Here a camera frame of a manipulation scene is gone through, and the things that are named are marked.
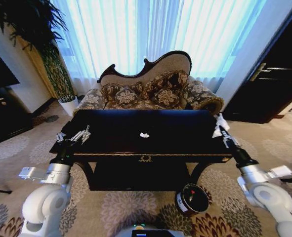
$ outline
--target white flower pot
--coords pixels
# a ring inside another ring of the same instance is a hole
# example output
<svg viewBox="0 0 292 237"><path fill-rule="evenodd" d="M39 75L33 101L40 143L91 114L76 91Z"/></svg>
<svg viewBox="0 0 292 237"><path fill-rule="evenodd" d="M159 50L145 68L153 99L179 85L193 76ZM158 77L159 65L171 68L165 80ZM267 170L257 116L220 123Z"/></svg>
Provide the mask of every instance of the white flower pot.
<svg viewBox="0 0 292 237"><path fill-rule="evenodd" d="M75 99L73 101L70 101L70 102L66 102L66 103L63 103L63 102L60 102L60 100L58 100L59 103L61 104L61 106L63 107L63 109L68 113L69 116L73 116L72 113L73 113L73 110L76 109L76 107L79 105L78 103L78 99L77 97L75 96Z"/></svg>

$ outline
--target wall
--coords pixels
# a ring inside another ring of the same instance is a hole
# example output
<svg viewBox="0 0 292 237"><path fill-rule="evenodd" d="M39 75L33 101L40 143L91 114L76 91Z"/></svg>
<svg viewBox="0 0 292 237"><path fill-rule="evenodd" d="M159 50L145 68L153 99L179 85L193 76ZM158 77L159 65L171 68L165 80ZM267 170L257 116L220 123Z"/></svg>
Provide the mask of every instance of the wall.
<svg viewBox="0 0 292 237"><path fill-rule="evenodd" d="M8 28L4 29L4 34L0 29L0 57L20 82L11 86L11 93L27 112L32 113L50 99L51 95L22 46L17 43L13 47L8 36Z"/></svg>
<svg viewBox="0 0 292 237"><path fill-rule="evenodd" d="M225 109L240 85L243 83L259 56L265 50L292 10L292 0L266 0L265 5L235 61L220 85L217 96L224 99Z"/></svg>

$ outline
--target table top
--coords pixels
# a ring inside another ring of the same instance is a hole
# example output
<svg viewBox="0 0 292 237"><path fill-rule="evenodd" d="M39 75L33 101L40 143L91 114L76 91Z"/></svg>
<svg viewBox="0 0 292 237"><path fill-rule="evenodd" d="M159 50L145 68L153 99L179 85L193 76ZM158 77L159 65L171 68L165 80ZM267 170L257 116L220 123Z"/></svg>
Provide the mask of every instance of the table top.
<svg viewBox="0 0 292 237"><path fill-rule="evenodd" d="M80 110L62 132L71 138L90 125L91 136L74 147L75 156L231 157L220 137L211 138L215 123L205 110Z"/></svg>

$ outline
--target floral patterned carpet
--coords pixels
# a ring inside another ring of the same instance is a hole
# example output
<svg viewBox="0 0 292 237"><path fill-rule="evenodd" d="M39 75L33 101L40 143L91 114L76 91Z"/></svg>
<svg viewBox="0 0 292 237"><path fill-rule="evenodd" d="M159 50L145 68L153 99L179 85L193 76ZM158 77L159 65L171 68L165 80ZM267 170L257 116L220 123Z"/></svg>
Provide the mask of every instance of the floral patterned carpet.
<svg viewBox="0 0 292 237"><path fill-rule="evenodd" d="M47 168L54 157L48 151L55 134L70 119L57 102L34 120L34 129L0 143L0 237L16 237L22 228L25 198L40 184L17 177L24 166ZM269 124L230 121L230 133L261 166L270 169L286 164L292 169L292 111ZM191 172L196 164L188 164ZM266 211L252 207L236 179L232 160L214 164L202 174L201 185L210 206L192 218L182 216L174 204L174 192L90 192L83 172L76 165L72 200L60 221L65 237L111 237L134 223L181 230L195 237L276 237L275 222ZM292 184L276 181L292 196Z"/></svg>

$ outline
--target door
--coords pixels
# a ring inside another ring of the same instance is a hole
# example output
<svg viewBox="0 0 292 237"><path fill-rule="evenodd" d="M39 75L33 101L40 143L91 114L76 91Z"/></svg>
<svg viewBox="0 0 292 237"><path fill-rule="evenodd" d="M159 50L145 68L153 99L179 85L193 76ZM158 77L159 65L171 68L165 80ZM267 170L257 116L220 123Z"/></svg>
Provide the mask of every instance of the door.
<svg viewBox="0 0 292 237"><path fill-rule="evenodd" d="M292 102L292 20L265 52L223 115L228 120L266 123Z"/></svg>

